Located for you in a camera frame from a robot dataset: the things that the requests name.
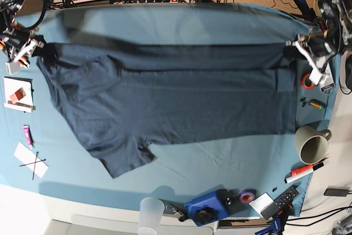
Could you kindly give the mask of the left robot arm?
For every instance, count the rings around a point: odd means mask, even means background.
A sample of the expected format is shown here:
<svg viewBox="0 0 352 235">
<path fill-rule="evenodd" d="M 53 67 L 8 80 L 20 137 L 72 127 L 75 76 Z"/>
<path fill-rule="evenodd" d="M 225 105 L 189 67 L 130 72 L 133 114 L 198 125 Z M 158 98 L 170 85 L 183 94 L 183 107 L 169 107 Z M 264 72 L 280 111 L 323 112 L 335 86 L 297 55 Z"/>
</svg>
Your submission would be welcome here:
<svg viewBox="0 0 352 235">
<path fill-rule="evenodd" d="M 320 31 L 310 30 L 287 42 L 285 52 L 293 51 L 304 57 L 317 75 L 326 75 L 330 60 L 351 50 L 351 0 L 315 0 L 320 10 L 318 17 L 306 0 L 293 0 L 303 19 L 315 23 Z"/>
</svg>

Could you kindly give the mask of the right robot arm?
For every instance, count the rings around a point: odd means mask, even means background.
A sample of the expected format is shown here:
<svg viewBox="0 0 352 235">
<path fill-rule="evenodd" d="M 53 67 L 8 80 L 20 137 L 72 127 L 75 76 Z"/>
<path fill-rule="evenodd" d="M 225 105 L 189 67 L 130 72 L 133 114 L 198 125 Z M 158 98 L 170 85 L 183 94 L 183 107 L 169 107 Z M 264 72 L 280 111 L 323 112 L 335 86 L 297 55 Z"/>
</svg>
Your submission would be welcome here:
<svg viewBox="0 0 352 235">
<path fill-rule="evenodd" d="M 42 11 L 31 26 L 23 26 L 15 20 L 25 0 L 1 0 L 1 51 L 8 57 L 8 64 L 28 68 L 29 57 L 44 47 L 42 38 L 37 36 L 39 25 L 44 20 L 49 0 L 42 0 Z"/>
</svg>

